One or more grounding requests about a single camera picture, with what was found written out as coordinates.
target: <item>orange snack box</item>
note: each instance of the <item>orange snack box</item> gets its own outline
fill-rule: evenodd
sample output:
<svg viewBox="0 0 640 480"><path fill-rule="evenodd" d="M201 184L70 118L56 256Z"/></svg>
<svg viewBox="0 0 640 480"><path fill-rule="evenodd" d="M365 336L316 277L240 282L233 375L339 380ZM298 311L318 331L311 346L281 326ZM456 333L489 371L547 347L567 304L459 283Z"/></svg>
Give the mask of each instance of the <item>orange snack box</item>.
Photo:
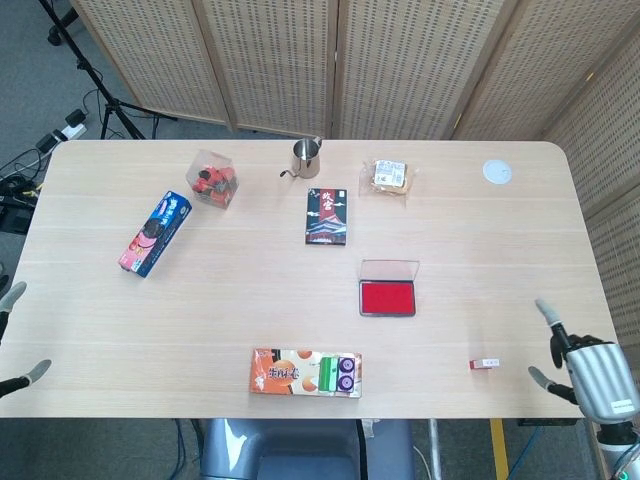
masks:
<svg viewBox="0 0 640 480"><path fill-rule="evenodd" d="M249 389L276 395L360 398L362 355L256 348Z"/></svg>

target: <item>woven panel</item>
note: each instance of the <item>woven panel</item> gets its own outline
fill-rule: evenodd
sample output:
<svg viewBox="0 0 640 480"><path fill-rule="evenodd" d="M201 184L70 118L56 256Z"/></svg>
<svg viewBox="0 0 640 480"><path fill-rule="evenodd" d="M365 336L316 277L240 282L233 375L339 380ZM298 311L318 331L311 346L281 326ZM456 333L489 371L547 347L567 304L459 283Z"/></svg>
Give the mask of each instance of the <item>woven panel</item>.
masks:
<svg viewBox="0 0 640 480"><path fill-rule="evenodd" d="M325 135L325 0L203 0L238 126Z"/></svg>
<svg viewBox="0 0 640 480"><path fill-rule="evenodd" d="M336 136L440 138L502 3L350 0Z"/></svg>
<svg viewBox="0 0 640 480"><path fill-rule="evenodd" d="M224 121L189 0L76 0L142 106Z"/></svg>
<svg viewBox="0 0 640 480"><path fill-rule="evenodd" d="M583 211L640 175L640 35L548 132L567 154Z"/></svg>
<svg viewBox="0 0 640 480"><path fill-rule="evenodd" d="M534 138L638 11L638 0L532 0L465 113L456 139Z"/></svg>
<svg viewBox="0 0 640 480"><path fill-rule="evenodd" d="M640 371L640 198L587 227L618 340Z"/></svg>

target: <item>camera tripod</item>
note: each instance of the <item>camera tripod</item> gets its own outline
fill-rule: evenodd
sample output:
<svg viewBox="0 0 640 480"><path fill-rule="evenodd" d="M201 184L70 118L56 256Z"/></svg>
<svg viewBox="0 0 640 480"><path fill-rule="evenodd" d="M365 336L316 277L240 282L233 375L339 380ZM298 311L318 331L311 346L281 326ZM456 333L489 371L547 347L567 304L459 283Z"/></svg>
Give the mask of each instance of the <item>camera tripod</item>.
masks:
<svg viewBox="0 0 640 480"><path fill-rule="evenodd" d="M44 8L44 10L47 12L47 15L49 15L49 17L53 21L58 33L62 35L64 40L69 45L69 48L71 49L71 51L76 56L77 62L78 62L78 69L84 70L85 72L87 72L87 74L89 74L89 76L91 77L91 80L93 80L93 83L95 83L96 88L106 100L104 117L102 119L102 132L100 133L100 138L102 140L106 138L107 130L109 128L108 127L109 118L111 117L111 114L115 114L120 119L120 121L122 122L122 125L127 130L131 138L133 138L134 140L143 140L145 138L142 132L140 132L140 130L138 129L138 127L136 127L135 124L131 121L131 119L127 116L127 113L122 109L122 107L130 108L132 110L137 110L139 112L153 115L154 117L153 131L152 131L151 138L155 138L156 136L156 128L158 127L158 121L160 120L160 118L166 118L167 120L173 120L173 121L178 120L175 117L171 117L169 115L165 115L160 112L149 110L147 108L138 107L137 105L132 105L131 103L123 102L115 98L113 95L111 95L109 90L107 90L107 87L105 87L104 83L102 82L102 78L98 76L98 73L93 68L91 63L89 63L89 60L87 60L87 58L83 55L78 45L73 41L64 23L60 20L60 18L58 18L58 16L56 15L56 12L53 10L49 2L47 0L38 0L38 1L40 2L40 5L42 5L42 8Z"/></svg>

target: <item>wooden table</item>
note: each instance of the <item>wooden table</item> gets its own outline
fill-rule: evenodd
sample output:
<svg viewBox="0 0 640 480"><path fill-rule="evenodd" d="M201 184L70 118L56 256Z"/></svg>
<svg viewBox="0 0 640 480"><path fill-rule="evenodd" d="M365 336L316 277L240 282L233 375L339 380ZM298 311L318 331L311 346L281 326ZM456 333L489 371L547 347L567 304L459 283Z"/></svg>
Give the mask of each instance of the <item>wooden table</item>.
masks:
<svg viewBox="0 0 640 480"><path fill-rule="evenodd" d="M21 417L571 417L541 296L567 330L615 334L567 161L550 143L326 141L312 180L279 178L292 141L73 141L51 161L17 280L0 378L50 358L0 402ZM227 211L194 210L148 278L117 259L198 149L233 158ZM358 196L367 159L419 168L406 207ZM513 180L485 180L504 159ZM310 187L349 192L346 247L307 246ZM362 259L417 259L413 318L361 317ZM360 400L250 394L253 347L358 351ZM501 367L470 371L470 359Z"/></svg>

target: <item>snack box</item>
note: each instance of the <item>snack box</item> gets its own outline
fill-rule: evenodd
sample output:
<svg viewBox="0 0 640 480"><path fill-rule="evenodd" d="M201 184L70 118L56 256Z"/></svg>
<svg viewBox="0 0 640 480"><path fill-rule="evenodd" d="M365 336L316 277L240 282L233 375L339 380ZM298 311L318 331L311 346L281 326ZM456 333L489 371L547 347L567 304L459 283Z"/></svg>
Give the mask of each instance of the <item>snack box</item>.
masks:
<svg viewBox="0 0 640 480"><path fill-rule="evenodd" d="M186 198L168 191L120 256L120 266L146 277L190 211Z"/></svg>
<svg viewBox="0 0 640 480"><path fill-rule="evenodd" d="M362 355L256 348L249 389L276 395L360 398Z"/></svg>

